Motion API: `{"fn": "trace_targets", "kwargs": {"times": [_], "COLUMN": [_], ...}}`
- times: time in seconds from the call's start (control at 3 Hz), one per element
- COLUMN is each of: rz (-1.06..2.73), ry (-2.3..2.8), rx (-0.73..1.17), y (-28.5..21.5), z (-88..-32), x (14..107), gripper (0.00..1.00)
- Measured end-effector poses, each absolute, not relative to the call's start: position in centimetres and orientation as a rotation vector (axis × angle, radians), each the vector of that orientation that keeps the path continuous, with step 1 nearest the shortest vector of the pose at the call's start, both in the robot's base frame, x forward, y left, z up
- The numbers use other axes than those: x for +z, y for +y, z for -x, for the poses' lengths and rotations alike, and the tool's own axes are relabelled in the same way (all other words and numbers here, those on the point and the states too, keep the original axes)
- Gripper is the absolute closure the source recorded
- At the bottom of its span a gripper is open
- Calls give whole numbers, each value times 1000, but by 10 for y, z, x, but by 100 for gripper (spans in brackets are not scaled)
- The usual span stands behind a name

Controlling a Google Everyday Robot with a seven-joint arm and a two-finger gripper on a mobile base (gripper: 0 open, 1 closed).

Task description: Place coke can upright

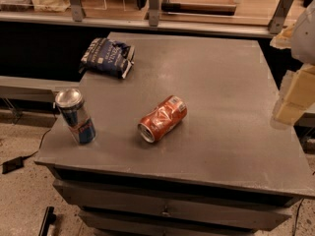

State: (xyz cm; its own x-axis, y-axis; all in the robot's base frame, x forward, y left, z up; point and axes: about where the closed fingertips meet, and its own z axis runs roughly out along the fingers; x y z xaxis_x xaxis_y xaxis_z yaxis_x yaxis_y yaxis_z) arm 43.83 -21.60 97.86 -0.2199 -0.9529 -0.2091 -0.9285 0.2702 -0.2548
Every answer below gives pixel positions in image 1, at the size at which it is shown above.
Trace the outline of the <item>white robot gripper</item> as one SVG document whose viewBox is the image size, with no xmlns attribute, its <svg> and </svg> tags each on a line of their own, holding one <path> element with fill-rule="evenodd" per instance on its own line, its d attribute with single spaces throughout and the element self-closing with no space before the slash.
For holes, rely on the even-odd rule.
<svg viewBox="0 0 315 236">
<path fill-rule="evenodd" d="M 272 38 L 276 49 L 291 49 L 293 58 L 303 64 L 283 76 L 273 118 L 292 126 L 315 103 L 315 8 L 308 7 L 292 24 Z"/>
</svg>

